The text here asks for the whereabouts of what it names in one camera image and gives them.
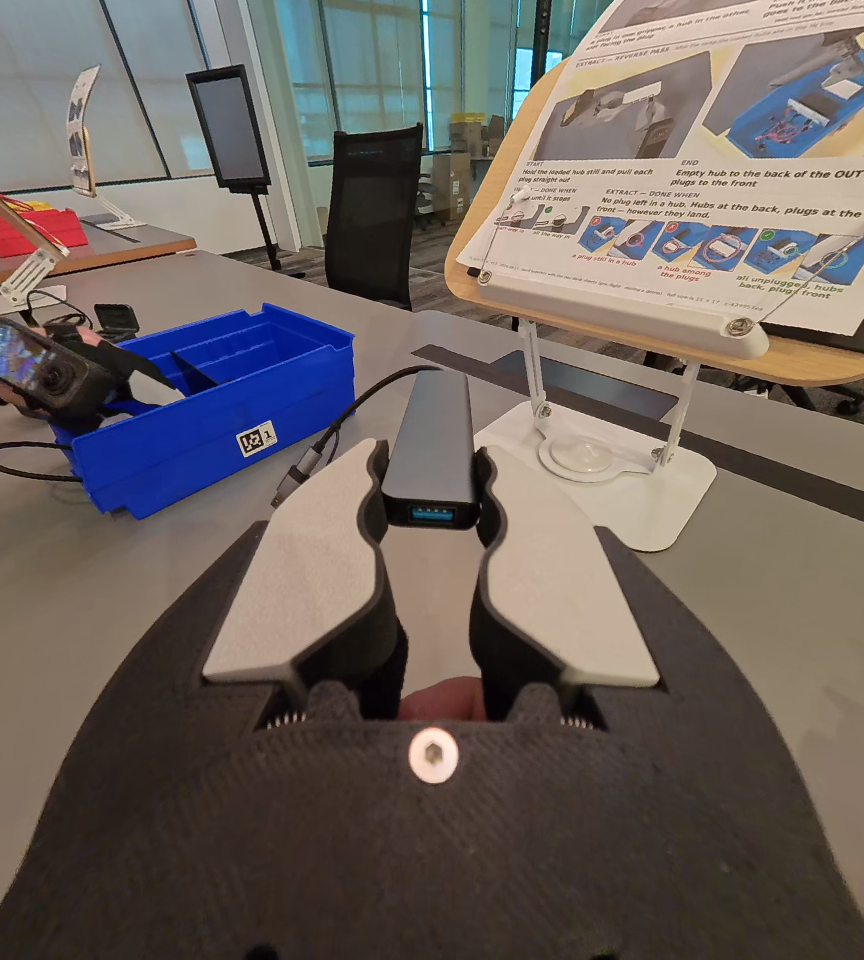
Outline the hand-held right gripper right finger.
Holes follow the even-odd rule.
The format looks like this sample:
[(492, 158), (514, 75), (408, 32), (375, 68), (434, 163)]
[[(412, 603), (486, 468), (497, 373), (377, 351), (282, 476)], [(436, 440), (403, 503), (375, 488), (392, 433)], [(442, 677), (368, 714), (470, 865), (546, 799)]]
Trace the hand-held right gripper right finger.
[(660, 674), (594, 522), (499, 446), (474, 461), (485, 552), (469, 646), (493, 690), (652, 688)]

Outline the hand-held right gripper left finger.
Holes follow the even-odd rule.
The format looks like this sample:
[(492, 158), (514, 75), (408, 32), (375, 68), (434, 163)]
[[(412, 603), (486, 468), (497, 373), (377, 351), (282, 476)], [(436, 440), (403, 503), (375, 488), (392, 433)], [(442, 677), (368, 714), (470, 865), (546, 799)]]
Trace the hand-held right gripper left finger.
[(205, 661), (210, 683), (401, 689), (407, 637), (380, 549), (385, 439), (360, 441), (270, 518)]

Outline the blue plastic bin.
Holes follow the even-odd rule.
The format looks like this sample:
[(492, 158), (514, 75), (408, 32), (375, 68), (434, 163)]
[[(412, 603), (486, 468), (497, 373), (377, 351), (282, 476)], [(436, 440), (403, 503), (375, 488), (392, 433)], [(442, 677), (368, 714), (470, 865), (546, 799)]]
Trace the blue plastic bin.
[(98, 434), (52, 427), (102, 513), (138, 520), (327, 428), (353, 401), (354, 334), (265, 303), (139, 337), (184, 399)]

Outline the grey usb hub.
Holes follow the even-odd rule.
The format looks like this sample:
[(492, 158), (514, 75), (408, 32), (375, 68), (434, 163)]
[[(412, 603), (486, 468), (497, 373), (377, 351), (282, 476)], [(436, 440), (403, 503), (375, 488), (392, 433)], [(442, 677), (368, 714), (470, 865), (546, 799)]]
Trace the grey usb hub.
[(390, 525), (474, 527), (480, 506), (465, 374), (443, 369), (415, 376), (381, 493)]

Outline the small black device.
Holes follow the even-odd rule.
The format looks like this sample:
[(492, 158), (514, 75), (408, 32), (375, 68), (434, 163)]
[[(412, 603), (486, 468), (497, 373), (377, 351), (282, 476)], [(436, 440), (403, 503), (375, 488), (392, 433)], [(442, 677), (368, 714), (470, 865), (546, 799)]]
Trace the small black device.
[(102, 339), (119, 343), (138, 337), (139, 323), (132, 306), (122, 303), (96, 303), (94, 312)]

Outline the wooden document stand white base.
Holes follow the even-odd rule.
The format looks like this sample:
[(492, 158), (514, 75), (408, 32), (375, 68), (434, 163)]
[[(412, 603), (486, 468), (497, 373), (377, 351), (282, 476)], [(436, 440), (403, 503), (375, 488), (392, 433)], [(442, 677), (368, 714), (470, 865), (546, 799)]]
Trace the wooden document stand white base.
[(68, 258), (69, 249), (50, 233), (39, 230), (21, 217), (1, 197), (0, 217), (34, 246), (32, 254), (0, 285), (0, 316), (5, 316), (30, 310), (30, 295), (60, 262)]

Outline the instruction sheet on wooden stand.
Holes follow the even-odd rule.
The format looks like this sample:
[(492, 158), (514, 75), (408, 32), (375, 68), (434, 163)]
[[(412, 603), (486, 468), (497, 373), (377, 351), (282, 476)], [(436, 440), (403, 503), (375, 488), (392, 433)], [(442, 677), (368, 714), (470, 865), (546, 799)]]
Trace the instruction sheet on wooden stand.
[[(826, 386), (864, 378), (864, 354), (771, 337), (764, 321), (747, 317), (588, 291), (543, 293), (529, 281), (495, 280), (490, 270), (459, 263), (457, 255), (474, 234), (492, 224), (502, 190), (567, 60), (527, 95), (448, 254), (446, 278), (455, 296), (521, 320), (530, 400), (481, 431), (476, 444), (507, 450), (626, 546), (657, 552), (676, 541), (716, 475), (711, 454), (681, 450), (702, 365), (776, 384)], [(681, 359), (683, 383), (668, 438), (649, 438), (643, 426), (608, 425), (605, 414), (570, 412), (567, 402), (554, 400), (543, 385), (536, 321)]]

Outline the desk with wooden edge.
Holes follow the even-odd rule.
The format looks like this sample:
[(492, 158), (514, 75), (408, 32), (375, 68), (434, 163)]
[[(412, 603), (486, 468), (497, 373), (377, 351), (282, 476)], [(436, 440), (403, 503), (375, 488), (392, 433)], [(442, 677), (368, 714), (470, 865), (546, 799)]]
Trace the desk with wooden edge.
[[(85, 222), (83, 233), (89, 243), (72, 247), (69, 257), (54, 267), (48, 275), (49, 279), (63, 274), (173, 255), (194, 250), (197, 246), (191, 236), (149, 224), (113, 233)], [(0, 285), (6, 282), (24, 260), (25, 257), (22, 256), (0, 258)]]

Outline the white stand with leaflet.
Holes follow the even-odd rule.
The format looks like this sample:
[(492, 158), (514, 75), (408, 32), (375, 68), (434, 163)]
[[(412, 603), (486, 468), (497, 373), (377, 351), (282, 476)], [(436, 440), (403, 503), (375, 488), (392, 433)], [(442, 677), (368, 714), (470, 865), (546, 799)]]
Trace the white stand with leaflet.
[(147, 223), (132, 217), (98, 193), (85, 114), (100, 69), (101, 65), (97, 64), (78, 74), (68, 105), (66, 138), (70, 154), (70, 175), (73, 190), (81, 196), (96, 200), (105, 210), (104, 217), (93, 218), (89, 222), (101, 231), (117, 234), (146, 227)]

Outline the black display on stand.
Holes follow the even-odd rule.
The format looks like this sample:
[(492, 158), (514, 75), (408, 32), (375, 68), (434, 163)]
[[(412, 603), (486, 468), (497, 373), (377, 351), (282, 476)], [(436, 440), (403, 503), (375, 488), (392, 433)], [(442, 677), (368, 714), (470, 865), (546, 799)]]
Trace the black display on stand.
[(251, 198), (270, 269), (282, 271), (279, 247), (270, 234), (261, 197), (281, 188), (271, 172), (258, 114), (243, 64), (190, 72), (186, 82), (211, 167), (222, 189)]

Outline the black mesh office chair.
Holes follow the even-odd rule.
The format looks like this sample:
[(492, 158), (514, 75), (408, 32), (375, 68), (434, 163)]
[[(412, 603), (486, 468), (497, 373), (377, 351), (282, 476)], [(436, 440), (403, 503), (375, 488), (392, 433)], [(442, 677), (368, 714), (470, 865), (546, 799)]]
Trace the black mesh office chair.
[(424, 127), (333, 135), (328, 287), (412, 310), (410, 255)]

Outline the stack of cardboard boxes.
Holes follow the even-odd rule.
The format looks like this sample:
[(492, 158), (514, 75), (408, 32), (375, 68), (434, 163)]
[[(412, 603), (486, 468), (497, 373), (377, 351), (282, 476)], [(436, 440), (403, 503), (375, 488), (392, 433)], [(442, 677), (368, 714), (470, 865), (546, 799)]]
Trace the stack of cardboard boxes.
[(439, 222), (465, 217), (507, 127), (507, 118), (499, 114), (451, 114), (445, 151), (436, 151), (431, 171), (433, 213)]

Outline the printed instruction sheet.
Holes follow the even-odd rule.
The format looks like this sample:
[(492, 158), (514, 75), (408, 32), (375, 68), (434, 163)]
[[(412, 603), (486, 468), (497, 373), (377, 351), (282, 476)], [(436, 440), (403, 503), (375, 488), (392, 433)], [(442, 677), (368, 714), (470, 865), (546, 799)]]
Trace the printed instruction sheet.
[(864, 2), (615, 2), (457, 261), (546, 294), (854, 335)]

